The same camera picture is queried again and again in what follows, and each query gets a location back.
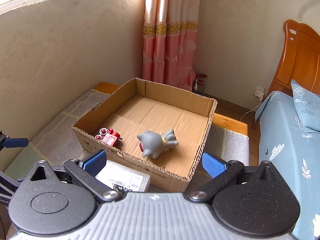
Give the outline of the white green labelled box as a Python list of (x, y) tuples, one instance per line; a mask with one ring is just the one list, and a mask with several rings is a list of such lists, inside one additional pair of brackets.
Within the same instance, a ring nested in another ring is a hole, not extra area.
[(129, 191), (147, 192), (150, 186), (148, 174), (110, 160), (95, 178), (110, 188), (116, 185)]

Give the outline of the grey checked bench mat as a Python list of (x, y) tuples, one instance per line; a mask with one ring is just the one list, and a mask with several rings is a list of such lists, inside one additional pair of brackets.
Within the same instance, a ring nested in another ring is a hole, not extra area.
[[(18, 180), (25, 177), (38, 160), (46, 159), (54, 165), (59, 165), (69, 158), (88, 156), (89, 152), (81, 147), (72, 124), (86, 111), (109, 96), (110, 94), (94, 89), (80, 96), (21, 150), (5, 173)], [(221, 107), (217, 106), (215, 113), (222, 115), (220, 109)], [(213, 153), (226, 161), (236, 159), (247, 165), (249, 164), (249, 137), (212, 124), (204, 151)]]

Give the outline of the red toy engine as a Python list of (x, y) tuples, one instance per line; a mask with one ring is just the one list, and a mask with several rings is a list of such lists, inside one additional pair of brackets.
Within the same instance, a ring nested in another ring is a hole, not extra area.
[(102, 141), (104, 144), (108, 146), (117, 146), (118, 142), (122, 140), (120, 134), (114, 131), (112, 128), (101, 128), (99, 133), (94, 136), (96, 140)]

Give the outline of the grey cat figurine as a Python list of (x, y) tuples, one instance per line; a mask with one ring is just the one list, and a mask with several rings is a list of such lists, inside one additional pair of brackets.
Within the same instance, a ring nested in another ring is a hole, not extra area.
[(164, 151), (172, 150), (178, 146), (178, 140), (173, 129), (163, 134), (145, 131), (137, 135), (137, 139), (143, 158), (157, 159)]

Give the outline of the blue floral bedsheet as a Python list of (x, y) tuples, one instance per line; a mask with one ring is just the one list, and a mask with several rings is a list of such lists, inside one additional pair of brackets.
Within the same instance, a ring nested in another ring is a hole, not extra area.
[(319, 237), (319, 133), (303, 129), (293, 97), (272, 92), (255, 113), (260, 124), (259, 160), (269, 160), (300, 204), (293, 235)]

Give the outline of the open cardboard box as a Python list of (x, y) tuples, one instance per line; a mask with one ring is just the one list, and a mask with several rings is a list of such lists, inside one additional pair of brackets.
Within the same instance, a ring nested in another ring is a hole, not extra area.
[[(184, 191), (201, 159), (216, 106), (214, 99), (135, 78), (87, 111), (73, 129), (88, 152), (103, 149), (112, 161), (148, 174), (155, 187)], [(103, 127), (120, 134), (117, 146), (94, 138)], [(178, 146), (157, 159), (143, 158), (137, 135), (145, 131), (163, 134), (170, 129)]]

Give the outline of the blue floral pillow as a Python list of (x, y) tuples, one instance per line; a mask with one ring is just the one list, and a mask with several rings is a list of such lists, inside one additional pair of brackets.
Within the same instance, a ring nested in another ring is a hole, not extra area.
[(319, 95), (291, 80), (295, 109), (306, 133), (319, 133)]

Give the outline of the wooden bed headboard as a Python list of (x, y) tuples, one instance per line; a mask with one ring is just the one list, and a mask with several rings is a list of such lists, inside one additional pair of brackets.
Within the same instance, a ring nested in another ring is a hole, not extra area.
[(283, 32), (283, 52), (266, 96), (275, 90), (291, 96), (291, 80), (319, 94), (319, 34), (294, 20), (284, 22)]

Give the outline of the pink patterned curtain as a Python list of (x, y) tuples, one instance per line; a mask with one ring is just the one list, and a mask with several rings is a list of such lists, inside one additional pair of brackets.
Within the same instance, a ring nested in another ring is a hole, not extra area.
[(192, 90), (200, 0), (145, 0), (144, 79)]

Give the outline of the white wall charger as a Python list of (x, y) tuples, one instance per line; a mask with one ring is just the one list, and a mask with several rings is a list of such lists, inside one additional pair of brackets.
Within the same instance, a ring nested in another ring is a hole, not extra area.
[(259, 99), (260, 102), (262, 102), (265, 93), (265, 89), (263, 87), (257, 86), (254, 95)]

